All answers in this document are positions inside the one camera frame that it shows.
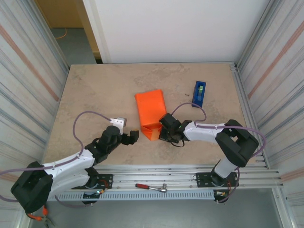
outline table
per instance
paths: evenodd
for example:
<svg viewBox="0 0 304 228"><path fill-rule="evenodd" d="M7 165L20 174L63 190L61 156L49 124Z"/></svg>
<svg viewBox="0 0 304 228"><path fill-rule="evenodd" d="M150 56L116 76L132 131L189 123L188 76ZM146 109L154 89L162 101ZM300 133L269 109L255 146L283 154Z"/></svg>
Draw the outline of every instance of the table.
<svg viewBox="0 0 304 228"><path fill-rule="evenodd" d="M191 102L195 82L206 82L203 108L205 123L225 123L235 119L245 126L238 95L227 63L110 64L72 65L48 143L44 162L52 162L80 150L73 138L76 116L86 110L109 118L127 118L124 132L140 129L134 95L161 89L168 112L184 102ZM203 113L184 105L174 117L201 119ZM76 124L76 135L89 144L110 125L105 119L85 114ZM210 142L186 142L183 148L157 140L150 141L141 132L134 145L120 145L102 164L215 164L224 154Z"/></svg>

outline gray floor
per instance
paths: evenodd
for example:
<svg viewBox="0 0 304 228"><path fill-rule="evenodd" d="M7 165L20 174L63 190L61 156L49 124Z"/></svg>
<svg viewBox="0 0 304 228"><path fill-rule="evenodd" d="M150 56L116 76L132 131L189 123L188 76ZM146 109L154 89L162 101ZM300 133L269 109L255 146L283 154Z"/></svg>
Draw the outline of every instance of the gray floor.
<svg viewBox="0 0 304 228"><path fill-rule="evenodd" d="M60 228L282 227L271 189L237 190L220 205L211 200L100 201L93 207L69 209L50 202L48 209ZM30 227L44 225L32 221Z"/></svg>
<svg viewBox="0 0 304 228"><path fill-rule="evenodd" d="M54 37L65 34L64 28L51 29ZM96 64L91 46L83 28L68 28L65 37L56 39L69 65Z"/></svg>

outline blue object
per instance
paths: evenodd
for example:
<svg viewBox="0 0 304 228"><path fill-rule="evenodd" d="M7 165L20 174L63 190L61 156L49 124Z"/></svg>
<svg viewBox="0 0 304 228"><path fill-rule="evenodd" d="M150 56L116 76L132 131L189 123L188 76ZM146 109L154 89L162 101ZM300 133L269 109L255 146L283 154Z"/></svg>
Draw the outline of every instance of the blue object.
<svg viewBox="0 0 304 228"><path fill-rule="evenodd" d="M206 82L196 81L193 93L192 103L203 107L204 95L206 90Z"/></svg>

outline orange towel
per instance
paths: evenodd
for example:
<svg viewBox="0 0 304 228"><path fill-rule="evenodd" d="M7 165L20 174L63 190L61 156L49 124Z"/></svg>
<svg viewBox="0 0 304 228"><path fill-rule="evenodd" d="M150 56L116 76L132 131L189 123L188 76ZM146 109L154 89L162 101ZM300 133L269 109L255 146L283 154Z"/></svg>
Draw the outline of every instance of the orange towel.
<svg viewBox="0 0 304 228"><path fill-rule="evenodd" d="M162 129L158 121L167 113L162 90L136 94L135 100L142 133L150 140L157 140Z"/></svg>

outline orange stripe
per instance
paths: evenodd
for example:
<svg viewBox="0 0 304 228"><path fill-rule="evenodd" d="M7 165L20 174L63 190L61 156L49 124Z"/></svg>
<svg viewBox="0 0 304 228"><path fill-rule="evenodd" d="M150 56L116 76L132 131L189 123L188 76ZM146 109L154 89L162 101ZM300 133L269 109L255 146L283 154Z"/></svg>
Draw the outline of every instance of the orange stripe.
<svg viewBox="0 0 304 228"><path fill-rule="evenodd" d="M283 55L289 50L289 48L295 43L295 41L299 38L301 33L304 31L304 21L301 23L301 25L297 28L297 30L293 33L293 35L290 37L290 39L287 41L281 52L278 54L278 56L275 58L275 60L270 64L270 66L267 68L265 73L262 75L262 77L258 80L257 84L251 92L248 94L249 99L252 97L253 93L257 90L257 88L262 84L262 82L265 80L265 78L269 75L269 73L273 70L273 68L276 66L276 64L280 61L280 59L283 57Z"/></svg>
<svg viewBox="0 0 304 228"><path fill-rule="evenodd" d="M291 181L295 178L304 176L304 168L281 175L282 181Z"/></svg>
<svg viewBox="0 0 304 228"><path fill-rule="evenodd" d="M14 175L14 174L10 174L10 173L5 173L0 176L0 179L6 180L6 181L11 181L11 182L16 182L18 179L18 176Z"/></svg>
<svg viewBox="0 0 304 228"><path fill-rule="evenodd" d="M25 56L25 54L20 50L20 48L16 45L10 35L5 31L5 29L0 25L0 34L6 40L6 42L11 46L11 48L16 52L16 54L20 57L20 59L24 62L24 64L31 70L31 72L37 77L40 83L46 88L46 90L52 95L52 97L58 101L59 97L55 94L55 92L51 89L51 87L46 83L46 81L42 78L40 73L35 69L34 65L29 61L29 59Z"/></svg>

